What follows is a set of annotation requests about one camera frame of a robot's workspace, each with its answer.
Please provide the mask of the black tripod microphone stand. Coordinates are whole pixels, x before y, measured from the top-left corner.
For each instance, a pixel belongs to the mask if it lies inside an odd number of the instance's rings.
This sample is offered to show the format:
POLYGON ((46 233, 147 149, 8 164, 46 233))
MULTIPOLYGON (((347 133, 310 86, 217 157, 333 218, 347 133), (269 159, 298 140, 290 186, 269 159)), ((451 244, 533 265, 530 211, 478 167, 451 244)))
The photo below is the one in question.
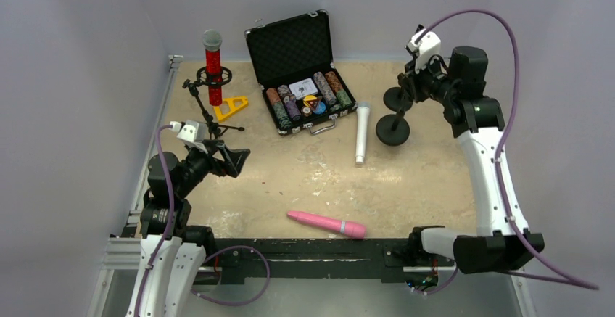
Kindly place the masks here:
POLYGON ((207 66, 203 66, 196 71, 196 78, 191 81, 186 79, 181 88, 187 89, 189 94, 196 100, 198 107, 200 108, 202 117, 205 119, 210 139, 219 139, 226 131, 235 130, 243 132, 246 130, 243 126, 224 125, 221 123, 221 119, 214 118, 214 116, 205 108, 205 105, 201 99, 199 89, 207 88, 207 98, 217 99, 221 96, 222 88, 231 82, 233 73, 227 68, 222 66, 217 73, 211 73, 207 66))

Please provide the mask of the red glitter microphone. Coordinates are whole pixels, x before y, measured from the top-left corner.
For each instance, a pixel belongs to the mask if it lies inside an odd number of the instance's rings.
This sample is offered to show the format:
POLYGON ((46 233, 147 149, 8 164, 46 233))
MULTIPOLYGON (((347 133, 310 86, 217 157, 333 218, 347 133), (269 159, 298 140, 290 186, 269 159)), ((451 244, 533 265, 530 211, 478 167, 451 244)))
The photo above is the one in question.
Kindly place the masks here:
POLYGON ((206 73, 209 103, 213 106, 222 104, 222 89, 219 83, 222 80, 222 67, 220 63, 221 34, 213 29, 206 30, 202 35, 202 44, 205 47, 206 73))

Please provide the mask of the pink microphone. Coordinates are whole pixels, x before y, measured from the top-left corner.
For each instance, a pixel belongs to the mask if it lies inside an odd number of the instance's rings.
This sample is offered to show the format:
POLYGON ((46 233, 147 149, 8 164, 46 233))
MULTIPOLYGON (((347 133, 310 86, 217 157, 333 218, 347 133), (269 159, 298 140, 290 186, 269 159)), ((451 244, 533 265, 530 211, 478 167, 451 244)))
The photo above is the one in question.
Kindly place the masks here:
POLYGON ((353 239, 363 239, 366 235, 366 227, 352 221, 342 221, 296 210, 288 211, 286 216, 298 223, 337 232, 353 239))

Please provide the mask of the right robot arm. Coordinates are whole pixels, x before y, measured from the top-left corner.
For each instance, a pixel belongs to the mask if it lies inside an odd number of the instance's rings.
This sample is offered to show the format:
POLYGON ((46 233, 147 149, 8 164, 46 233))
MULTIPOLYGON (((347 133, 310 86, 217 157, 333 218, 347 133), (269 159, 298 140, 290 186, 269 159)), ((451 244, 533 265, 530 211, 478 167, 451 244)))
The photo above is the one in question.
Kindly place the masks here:
POLYGON ((522 214, 505 149, 498 145, 505 120, 499 101, 484 95, 486 52, 457 46, 449 63, 435 53, 411 55, 398 82, 412 102, 432 99, 442 105, 466 158, 476 206, 475 234, 422 226, 414 228, 413 239, 420 251, 454 260, 464 274, 520 269, 544 250, 545 240, 522 214))

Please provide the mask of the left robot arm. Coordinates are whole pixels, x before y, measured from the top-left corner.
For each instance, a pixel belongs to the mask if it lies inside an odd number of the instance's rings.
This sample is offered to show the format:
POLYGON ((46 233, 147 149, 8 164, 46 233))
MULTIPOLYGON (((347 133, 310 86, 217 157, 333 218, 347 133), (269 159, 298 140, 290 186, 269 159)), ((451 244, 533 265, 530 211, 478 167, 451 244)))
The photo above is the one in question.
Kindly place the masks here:
POLYGON ((188 224, 187 197, 210 174, 238 177, 249 155, 249 149, 207 140, 204 149, 190 147, 184 160, 162 150, 149 160, 139 268, 127 316, 180 315, 207 251, 215 248, 210 227, 188 224))

